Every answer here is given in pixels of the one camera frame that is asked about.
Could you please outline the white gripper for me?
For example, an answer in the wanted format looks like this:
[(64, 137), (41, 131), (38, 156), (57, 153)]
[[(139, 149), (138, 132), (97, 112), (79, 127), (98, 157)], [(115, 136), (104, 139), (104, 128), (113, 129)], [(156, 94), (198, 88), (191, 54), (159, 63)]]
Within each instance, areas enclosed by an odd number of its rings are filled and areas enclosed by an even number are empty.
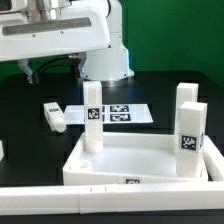
[(110, 44), (109, 12), (108, 0), (0, 0), (0, 61), (19, 60), (30, 84), (30, 58), (80, 52), (82, 71), (85, 51)]

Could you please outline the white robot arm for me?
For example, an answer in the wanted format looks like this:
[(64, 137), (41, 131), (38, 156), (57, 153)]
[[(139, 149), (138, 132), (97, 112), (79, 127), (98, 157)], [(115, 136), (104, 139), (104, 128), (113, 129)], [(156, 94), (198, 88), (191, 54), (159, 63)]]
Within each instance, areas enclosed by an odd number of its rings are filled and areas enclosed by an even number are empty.
[(0, 62), (18, 62), (30, 83), (32, 58), (66, 55), (79, 77), (116, 86), (129, 80), (119, 0), (0, 0)]

